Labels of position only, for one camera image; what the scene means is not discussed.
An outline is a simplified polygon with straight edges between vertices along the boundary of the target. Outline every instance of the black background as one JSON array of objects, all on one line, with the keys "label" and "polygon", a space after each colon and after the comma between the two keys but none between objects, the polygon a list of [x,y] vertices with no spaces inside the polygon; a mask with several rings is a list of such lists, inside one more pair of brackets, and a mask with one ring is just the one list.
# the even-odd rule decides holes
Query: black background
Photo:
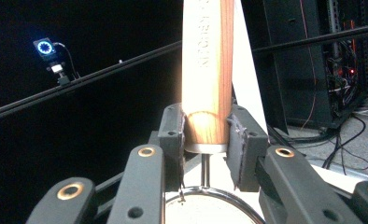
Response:
[{"label": "black background", "polygon": [[[0,106],[57,86],[37,39],[65,44],[82,76],[181,39],[182,1],[7,2]],[[180,66],[176,50],[0,119],[0,223],[24,223],[68,177],[99,184],[122,172],[130,150],[158,130],[163,109],[180,101]]]}]

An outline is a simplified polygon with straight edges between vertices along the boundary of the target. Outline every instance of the brass ring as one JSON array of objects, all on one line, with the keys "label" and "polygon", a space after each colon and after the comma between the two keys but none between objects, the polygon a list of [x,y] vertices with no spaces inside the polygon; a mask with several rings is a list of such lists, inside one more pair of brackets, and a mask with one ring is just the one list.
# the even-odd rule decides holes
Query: brass ring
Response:
[{"label": "brass ring", "polygon": [[[70,188],[75,188],[76,191],[66,192]],[[60,200],[70,200],[70,199],[77,197],[79,194],[81,194],[83,190],[84,190],[84,185],[82,183],[77,182],[77,183],[69,184],[59,190],[57,197]]]},{"label": "brass ring", "polygon": [[281,156],[281,157],[287,157],[287,158],[294,157],[294,152],[293,151],[291,151],[289,149],[286,149],[286,148],[283,148],[283,147],[277,148],[276,149],[276,154]]},{"label": "brass ring", "polygon": [[141,157],[151,157],[155,154],[155,149],[152,147],[143,147],[138,150],[138,155]]}]

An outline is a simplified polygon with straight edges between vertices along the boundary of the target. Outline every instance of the wooden handle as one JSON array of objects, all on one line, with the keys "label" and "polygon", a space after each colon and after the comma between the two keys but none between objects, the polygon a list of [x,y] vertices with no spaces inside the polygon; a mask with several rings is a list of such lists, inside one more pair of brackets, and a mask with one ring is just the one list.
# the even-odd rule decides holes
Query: wooden handle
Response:
[{"label": "wooden handle", "polygon": [[234,0],[185,0],[182,109],[194,144],[227,144]]}]

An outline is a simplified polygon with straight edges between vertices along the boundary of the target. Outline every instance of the wood grain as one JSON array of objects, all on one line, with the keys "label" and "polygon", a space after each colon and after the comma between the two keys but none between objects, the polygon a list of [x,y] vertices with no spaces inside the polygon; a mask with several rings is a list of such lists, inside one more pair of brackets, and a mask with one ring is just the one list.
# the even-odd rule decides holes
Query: wood grain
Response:
[{"label": "wood grain", "polygon": [[234,0],[186,0],[182,108],[195,144],[228,142],[232,103]]}]

